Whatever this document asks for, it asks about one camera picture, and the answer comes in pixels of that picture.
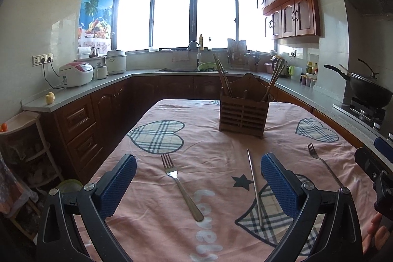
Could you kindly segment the person's right hand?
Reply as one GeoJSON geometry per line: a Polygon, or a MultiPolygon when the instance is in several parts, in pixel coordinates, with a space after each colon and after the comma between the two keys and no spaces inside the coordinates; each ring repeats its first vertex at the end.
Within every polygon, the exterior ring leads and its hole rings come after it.
{"type": "Polygon", "coordinates": [[[380,224],[382,218],[383,215],[377,212],[370,220],[366,237],[362,241],[362,252],[364,255],[372,247],[372,240],[374,240],[374,247],[380,251],[390,236],[388,228],[380,224]]]}

